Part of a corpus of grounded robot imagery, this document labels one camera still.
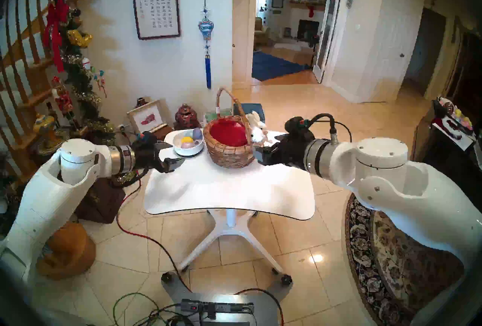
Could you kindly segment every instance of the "blue tassel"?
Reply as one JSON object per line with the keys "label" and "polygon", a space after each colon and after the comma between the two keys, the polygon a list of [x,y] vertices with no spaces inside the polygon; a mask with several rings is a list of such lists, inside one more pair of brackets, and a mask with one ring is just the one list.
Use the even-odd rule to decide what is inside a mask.
{"label": "blue tassel", "polygon": [[209,57],[209,55],[206,55],[204,62],[206,63],[206,86],[210,90],[211,89],[211,58]]}

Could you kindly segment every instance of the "white table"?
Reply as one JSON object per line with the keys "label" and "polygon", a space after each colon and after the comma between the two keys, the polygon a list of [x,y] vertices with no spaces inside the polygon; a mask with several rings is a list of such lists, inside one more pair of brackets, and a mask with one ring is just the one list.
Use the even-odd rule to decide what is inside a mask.
{"label": "white table", "polygon": [[[172,144],[181,131],[170,132],[165,141]],[[268,138],[283,133],[269,132]],[[161,160],[177,158],[173,148],[161,150]],[[307,220],[315,213],[310,175],[285,165],[262,166],[254,160],[241,169],[217,166],[205,147],[201,154],[186,159],[173,173],[156,170],[147,182],[144,207],[150,214],[208,209],[216,222],[214,230],[180,264],[185,269],[197,256],[222,235],[240,235],[259,250],[278,272],[282,268],[248,229],[256,211]],[[215,209],[226,209],[226,215]],[[238,216],[237,209],[248,210]]]}

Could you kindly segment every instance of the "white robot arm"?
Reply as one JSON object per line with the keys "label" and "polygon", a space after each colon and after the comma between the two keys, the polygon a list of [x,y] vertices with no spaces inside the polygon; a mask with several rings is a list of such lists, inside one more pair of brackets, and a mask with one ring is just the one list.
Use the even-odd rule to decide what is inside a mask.
{"label": "white robot arm", "polygon": [[144,169],[141,176],[151,168],[162,173],[172,172],[184,159],[160,161],[159,151],[170,146],[157,142],[150,133],[145,133],[132,147],[96,146],[83,139],[65,142],[27,184],[17,218],[0,242],[0,263],[16,278],[28,283],[31,267],[36,264],[45,242],[69,220],[98,178],[135,169]]}
{"label": "white robot arm", "polygon": [[[329,140],[315,139],[309,130],[321,117],[330,118]],[[329,179],[421,244],[452,252],[466,271],[472,267],[482,248],[482,214],[450,178],[408,161],[406,144],[390,138],[339,143],[329,114],[292,118],[285,129],[279,143],[256,149],[259,163],[284,163]]]}

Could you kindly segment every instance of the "wicker basket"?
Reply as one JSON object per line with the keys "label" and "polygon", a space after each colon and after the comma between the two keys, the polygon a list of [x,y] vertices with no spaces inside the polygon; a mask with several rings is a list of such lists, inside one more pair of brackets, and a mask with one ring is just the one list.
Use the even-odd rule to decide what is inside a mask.
{"label": "wicker basket", "polygon": [[[221,115],[219,114],[219,96],[221,95],[222,91],[226,91],[231,96],[234,104],[238,106],[239,113],[241,114],[241,116],[227,116],[223,117],[223,119],[229,119],[244,125],[246,130],[246,139],[248,141],[245,146],[226,146],[211,136],[211,127],[221,118]],[[216,95],[216,113],[217,119],[208,123],[202,132],[204,134],[204,140],[206,142],[209,154],[211,155],[211,159],[213,159],[215,164],[225,168],[243,168],[249,165],[254,160],[254,156],[252,155],[251,129],[249,122],[244,114],[239,100],[236,99],[233,94],[224,87],[220,87]]]}

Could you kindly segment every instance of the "table leg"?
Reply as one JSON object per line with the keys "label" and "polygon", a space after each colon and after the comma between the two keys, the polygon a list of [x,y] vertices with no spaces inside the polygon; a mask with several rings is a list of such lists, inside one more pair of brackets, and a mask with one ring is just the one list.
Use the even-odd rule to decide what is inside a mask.
{"label": "table leg", "polygon": [[226,216],[220,211],[209,209],[209,213],[214,218],[216,226],[209,235],[181,262],[179,269],[185,269],[194,259],[199,256],[206,248],[208,248],[214,240],[222,235],[239,235],[246,239],[251,245],[256,248],[273,266],[273,268],[283,273],[281,266],[275,261],[263,245],[255,238],[255,236],[249,231],[248,221],[255,214],[255,211],[247,211],[242,216],[237,216],[236,209],[226,209]]}

